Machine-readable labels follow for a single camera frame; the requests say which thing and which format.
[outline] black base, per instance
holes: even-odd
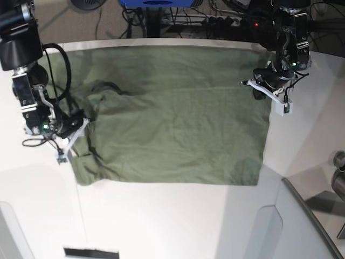
[[[106,0],[71,0],[72,4],[83,11],[92,11],[101,7]]]

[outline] white table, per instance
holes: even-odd
[[[123,39],[63,44],[66,51],[133,45],[261,48],[199,39]],[[23,148],[25,135],[11,72],[0,72],[0,200],[11,204],[36,259],[61,259],[62,247],[120,251],[132,258],[243,258],[258,209],[275,204],[288,177],[303,198],[330,190],[331,154],[345,149],[345,60],[312,53],[310,76],[295,87],[294,113],[274,109],[257,187],[100,181],[77,186],[49,145]],[[317,214],[335,236],[345,219]]]

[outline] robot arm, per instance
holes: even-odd
[[[310,0],[279,0],[274,5],[272,28],[277,42],[275,58],[264,69],[255,69],[254,78],[242,82],[253,87],[256,99],[270,97],[280,115],[292,113],[289,89],[301,78],[309,75],[303,71],[311,64],[309,58],[308,15],[303,10]]]
[[[67,115],[59,108],[71,86],[70,62],[59,45],[41,44],[33,10],[33,1],[0,1],[0,63],[4,71],[14,71],[13,92],[20,102],[27,134],[66,138],[83,125],[84,113]],[[55,98],[49,97],[48,74],[37,63],[51,47],[60,51],[67,70],[66,89]]]

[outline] green cloth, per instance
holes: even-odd
[[[95,120],[73,147],[79,184],[258,183],[271,102],[255,100],[240,81],[267,62],[267,53],[140,46],[68,56],[71,95]],[[64,86],[63,61],[56,54],[51,59],[56,83]],[[40,64],[48,68],[45,57]],[[118,95],[103,81],[132,95]]]

